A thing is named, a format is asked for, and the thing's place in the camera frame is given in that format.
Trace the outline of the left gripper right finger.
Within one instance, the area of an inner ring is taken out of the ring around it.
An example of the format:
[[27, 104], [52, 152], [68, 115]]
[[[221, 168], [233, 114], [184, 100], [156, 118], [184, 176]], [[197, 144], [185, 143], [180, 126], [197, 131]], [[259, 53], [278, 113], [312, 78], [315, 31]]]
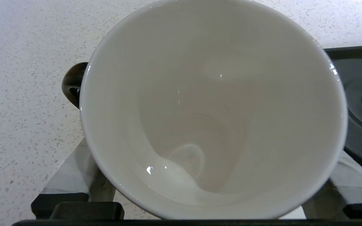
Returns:
[[362, 219], [362, 166], [342, 151], [330, 178], [303, 211], [307, 219]]

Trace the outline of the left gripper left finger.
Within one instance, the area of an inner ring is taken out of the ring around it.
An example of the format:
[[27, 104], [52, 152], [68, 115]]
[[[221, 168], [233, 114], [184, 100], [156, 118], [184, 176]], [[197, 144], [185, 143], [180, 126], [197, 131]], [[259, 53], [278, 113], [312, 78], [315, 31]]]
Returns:
[[36, 219], [123, 219], [116, 189], [98, 168], [85, 140], [33, 200]]

